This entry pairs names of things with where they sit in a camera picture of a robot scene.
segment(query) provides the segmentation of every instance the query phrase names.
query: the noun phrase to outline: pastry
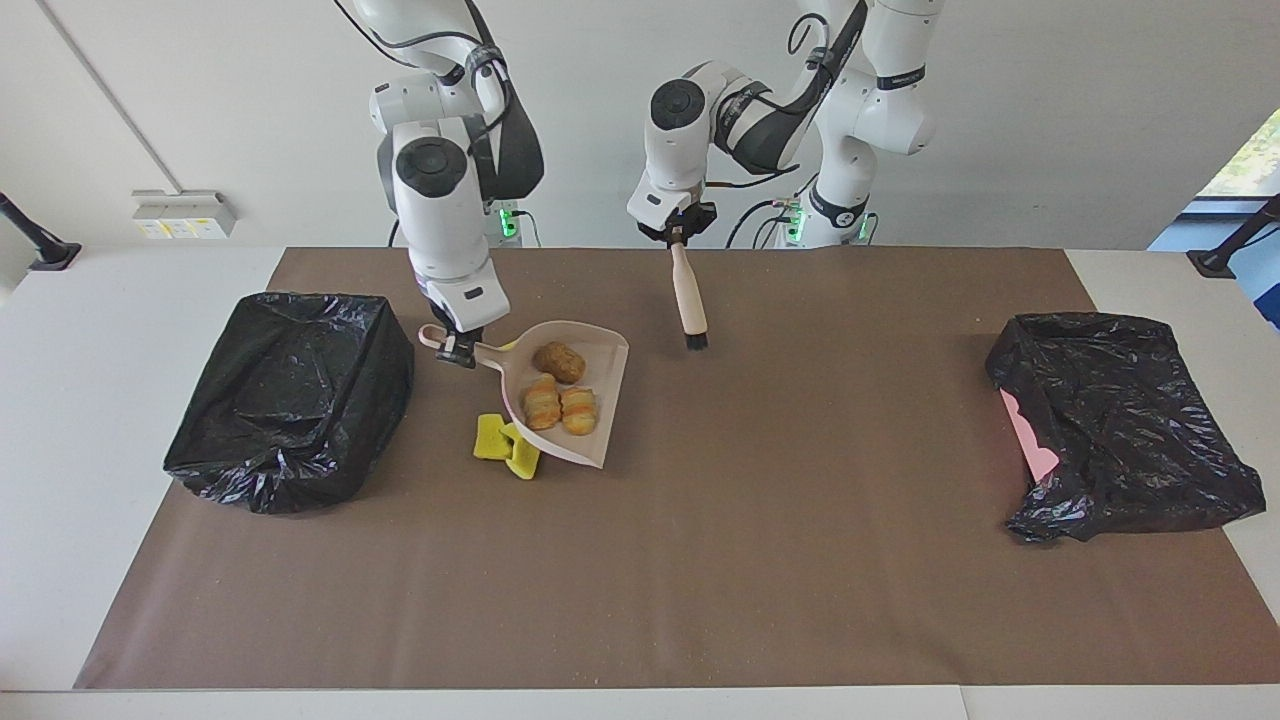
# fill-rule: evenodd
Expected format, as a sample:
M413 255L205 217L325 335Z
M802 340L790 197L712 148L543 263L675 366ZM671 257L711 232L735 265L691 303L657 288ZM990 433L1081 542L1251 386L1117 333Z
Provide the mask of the pastry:
M570 434L585 436L595 430L595 392L585 387L571 387L561 392L564 429Z
M581 380L586 374L586 360L563 342L549 342L539 347L534 354L534 366L567 386Z
M543 373L529 386L521 398L525 410L525 424L531 430L549 430L561 419L559 393L556 392L556 378Z

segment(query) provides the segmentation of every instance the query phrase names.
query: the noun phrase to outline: small brush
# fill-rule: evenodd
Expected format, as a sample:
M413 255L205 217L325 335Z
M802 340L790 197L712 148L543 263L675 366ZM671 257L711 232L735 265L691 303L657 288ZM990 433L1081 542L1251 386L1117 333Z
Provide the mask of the small brush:
M689 264L685 246L671 246L672 284L676 286L676 305L680 306L680 323L685 327L685 347L690 351L707 350L707 311L703 309L703 296L698 290L698 278Z

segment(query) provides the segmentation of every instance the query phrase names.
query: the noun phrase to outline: brown paper mat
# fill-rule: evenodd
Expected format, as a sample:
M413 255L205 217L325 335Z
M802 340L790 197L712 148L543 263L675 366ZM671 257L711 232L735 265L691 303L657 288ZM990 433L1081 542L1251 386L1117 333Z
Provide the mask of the brown paper mat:
M664 252L495 254L490 341L554 318L631 341L605 471L472 460L498 377L422 351L353 502L259 518L173 488L77 687L1280 682L1221 532L1004 530L1024 469L983 360L1016 313L1092 310L1062 252L691 256L698 355ZM291 250L271 288L429 319L403 251Z

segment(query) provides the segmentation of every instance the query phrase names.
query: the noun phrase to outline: white table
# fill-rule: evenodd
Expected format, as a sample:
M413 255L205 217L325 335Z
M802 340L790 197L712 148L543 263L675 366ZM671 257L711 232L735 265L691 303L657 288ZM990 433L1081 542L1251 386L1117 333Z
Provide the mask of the white table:
M1263 717L1252 688L806 688L72 693L168 488L177 420L234 302L279 249L90 249L0 309L0 717ZM1071 252L1100 310L1170 323L1240 456L1280 497L1280 336L1180 255ZM101 470L102 459L110 471ZM1280 612L1280 514L1228 530Z

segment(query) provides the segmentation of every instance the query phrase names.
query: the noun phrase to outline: plastic bag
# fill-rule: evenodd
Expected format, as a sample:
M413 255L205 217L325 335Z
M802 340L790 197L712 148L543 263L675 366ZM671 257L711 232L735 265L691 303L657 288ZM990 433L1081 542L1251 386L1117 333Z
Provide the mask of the plastic bag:
M384 297L236 306L164 469L200 497L284 514L349 500L404 415L413 348Z
M1059 457L1007 523L1027 541L1217 528L1266 510L1164 323L1019 315L987 373Z

